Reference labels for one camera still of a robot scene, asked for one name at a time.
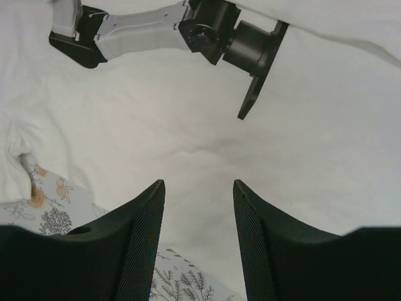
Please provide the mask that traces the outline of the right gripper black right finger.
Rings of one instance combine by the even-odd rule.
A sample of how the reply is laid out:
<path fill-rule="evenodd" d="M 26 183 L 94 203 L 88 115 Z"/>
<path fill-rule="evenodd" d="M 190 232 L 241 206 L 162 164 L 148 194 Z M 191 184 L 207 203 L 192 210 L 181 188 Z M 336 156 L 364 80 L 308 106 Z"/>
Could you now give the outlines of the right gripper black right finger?
<path fill-rule="evenodd" d="M 400 228 L 314 228 L 241 180 L 234 215 L 248 300 L 399 300 Z"/>

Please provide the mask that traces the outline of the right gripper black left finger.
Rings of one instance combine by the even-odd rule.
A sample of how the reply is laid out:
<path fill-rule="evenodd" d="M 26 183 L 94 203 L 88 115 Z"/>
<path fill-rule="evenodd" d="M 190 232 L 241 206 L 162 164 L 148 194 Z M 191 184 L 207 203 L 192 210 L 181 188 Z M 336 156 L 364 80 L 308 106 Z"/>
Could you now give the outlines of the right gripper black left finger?
<path fill-rule="evenodd" d="M 165 204 L 155 181 L 65 235 L 1 227 L 2 300 L 148 300 Z"/>

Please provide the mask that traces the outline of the white t shirt robot print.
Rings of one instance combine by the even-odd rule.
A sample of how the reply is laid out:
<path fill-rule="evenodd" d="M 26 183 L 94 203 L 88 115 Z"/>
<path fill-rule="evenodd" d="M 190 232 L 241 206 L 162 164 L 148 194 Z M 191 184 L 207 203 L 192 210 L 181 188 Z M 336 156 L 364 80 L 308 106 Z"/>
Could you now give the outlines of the white t shirt robot print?
<path fill-rule="evenodd" d="M 240 1 L 289 23 L 261 94 L 174 48 L 81 67 L 48 43 L 58 1 L 1 2 L 1 201 L 28 201 L 20 161 L 113 209 L 166 183 L 161 242 L 244 294 L 232 184 L 335 234 L 400 224 L 400 2 Z"/>

